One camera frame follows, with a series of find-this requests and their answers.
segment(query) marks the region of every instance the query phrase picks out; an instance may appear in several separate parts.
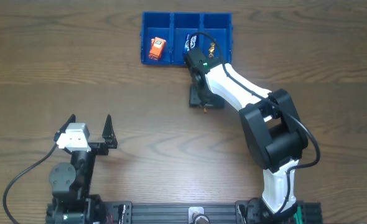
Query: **wooden tabletop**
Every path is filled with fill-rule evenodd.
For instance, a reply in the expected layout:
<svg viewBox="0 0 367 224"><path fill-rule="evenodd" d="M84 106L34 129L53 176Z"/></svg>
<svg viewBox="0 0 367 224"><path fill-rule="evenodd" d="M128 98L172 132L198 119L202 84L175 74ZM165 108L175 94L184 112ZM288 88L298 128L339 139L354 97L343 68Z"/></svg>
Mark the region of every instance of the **wooden tabletop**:
<svg viewBox="0 0 367 224"><path fill-rule="evenodd" d="M322 158L296 171L298 200L321 202L325 223L367 222L367 1L0 0L2 193L42 158L75 113L91 140L110 114L119 147L97 157L92 194L138 202L235 202L260 197L238 113L188 107L183 67L141 64L142 11L233 14L235 70L286 89ZM315 157L310 146L300 163ZM8 195L21 223L43 223L56 151Z"/></svg>

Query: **cable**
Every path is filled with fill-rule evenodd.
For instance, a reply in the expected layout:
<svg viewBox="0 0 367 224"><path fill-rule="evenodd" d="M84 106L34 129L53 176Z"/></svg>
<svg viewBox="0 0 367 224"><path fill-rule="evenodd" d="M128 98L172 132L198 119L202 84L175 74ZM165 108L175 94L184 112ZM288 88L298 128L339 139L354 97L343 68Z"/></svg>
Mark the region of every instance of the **cable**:
<svg viewBox="0 0 367 224"><path fill-rule="evenodd" d="M247 88L246 86L244 86L242 83L240 83L239 81L237 81L236 79L234 79L229 74L229 72L226 70L225 60L223 58L223 54L222 54L222 50L221 50L220 45L216 42L216 40L212 36L210 36L209 34L204 33L204 32L194 32L189 37L189 40L191 40L192 37L194 35L197 35L197 34L201 34L201 35L204 35L204 36L208 37L216 45L218 51L220 52L219 58L220 58L220 62L222 64L222 68L223 68L224 72L226 73L226 76L227 77L229 77L232 81L234 81L236 84L238 84L241 88L243 88L244 90L248 91L250 94L258 97L261 101L263 101L263 102L265 102L265 103L267 103L267 104L275 107L275 109L277 109L281 113L286 114L289 118L291 118L294 122L296 122L299 125L299 127L306 133L306 135L308 136L308 138L310 139L310 141L312 142L312 144L315 147L316 158L315 158L315 160L313 162L310 162L308 164L302 164L302 165L293 166L293 167L288 168L288 170L286 171L286 177L287 177L287 193L286 193L286 197L284 199L283 205L276 212L276 214L280 214L282 212L283 208L285 207L285 205L287 204L287 202L289 201L289 197L290 197L290 188L291 188L291 186L290 186L290 172L292 170L294 170L294 169L303 169L303 168L312 167L312 166L316 165L319 162L319 160L320 160L320 149L319 149L318 142L316 141L316 139L312 135L312 133L309 131L309 129L307 127L305 127L305 125L303 125L298 119L296 119L291 114L286 113L285 111L283 111L282 109L280 109L280 107L277 104L275 104L274 102L266 99L265 97L257 94L256 92L250 90L249 88Z"/></svg>
<svg viewBox="0 0 367 224"><path fill-rule="evenodd" d="M54 152L54 150L56 149L57 145L54 144L52 149L48 152L47 155L44 156L44 158L42 158L41 160L39 160L38 162L36 162L35 164L31 165L30 167L28 167L26 170L23 170L20 174L18 174L7 186L7 188L5 188L4 191L4 195L2 196L2 205L4 206L4 210L5 213L7 214L7 216L9 217L9 219L13 222L13 224L19 224L16 219L11 215L11 213L8 210L8 206L7 206L7 194L9 189L12 187L13 184L15 184L15 182L21 178L24 174L26 174L28 171L32 170L33 168L35 168L36 166L38 166L40 163L42 163L43 161L45 161L46 159L48 159L48 157L51 156L51 154Z"/></svg>

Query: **small orange object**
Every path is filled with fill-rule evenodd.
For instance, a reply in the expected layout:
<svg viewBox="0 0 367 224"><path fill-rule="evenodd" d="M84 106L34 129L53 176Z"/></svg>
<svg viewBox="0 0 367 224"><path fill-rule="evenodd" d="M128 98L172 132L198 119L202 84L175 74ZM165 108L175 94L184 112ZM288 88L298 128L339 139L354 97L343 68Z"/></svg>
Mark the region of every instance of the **small orange object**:
<svg viewBox="0 0 367 224"><path fill-rule="evenodd" d="M151 51L149 58L158 60L161 58L166 41L164 39L155 37L151 40Z"/></svg>

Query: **blue plastic bin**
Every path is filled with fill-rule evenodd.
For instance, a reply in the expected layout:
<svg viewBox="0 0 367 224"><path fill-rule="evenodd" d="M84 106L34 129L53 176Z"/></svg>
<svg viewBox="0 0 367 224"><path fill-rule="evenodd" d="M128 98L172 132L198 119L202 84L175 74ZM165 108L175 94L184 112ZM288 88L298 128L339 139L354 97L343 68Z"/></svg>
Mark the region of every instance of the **blue plastic bin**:
<svg viewBox="0 0 367 224"><path fill-rule="evenodd" d="M220 45L224 58L232 61L232 14L198 12L143 12L141 31L141 61L146 65L185 65L186 35L201 31L210 34ZM159 60L148 57L151 39L160 37L167 41ZM208 55L211 40L198 36L197 47ZM219 56L216 49L214 56Z"/></svg>

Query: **blue and white package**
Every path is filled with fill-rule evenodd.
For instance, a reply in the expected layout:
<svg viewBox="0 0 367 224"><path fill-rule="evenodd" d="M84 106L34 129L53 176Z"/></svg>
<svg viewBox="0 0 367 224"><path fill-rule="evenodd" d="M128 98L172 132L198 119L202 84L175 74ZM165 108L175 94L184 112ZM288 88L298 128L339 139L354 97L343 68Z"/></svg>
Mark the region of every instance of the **blue and white package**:
<svg viewBox="0 0 367 224"><path fill-rule="evenodd" d="M191 34L186 35L186 42L185 42L185 48L183 49L183 54L188 53L189 51L189 37ZM194 35L192 39L190 40L190 48L193 49L196 47L196 41L197 41L197 35Z"/></svg>

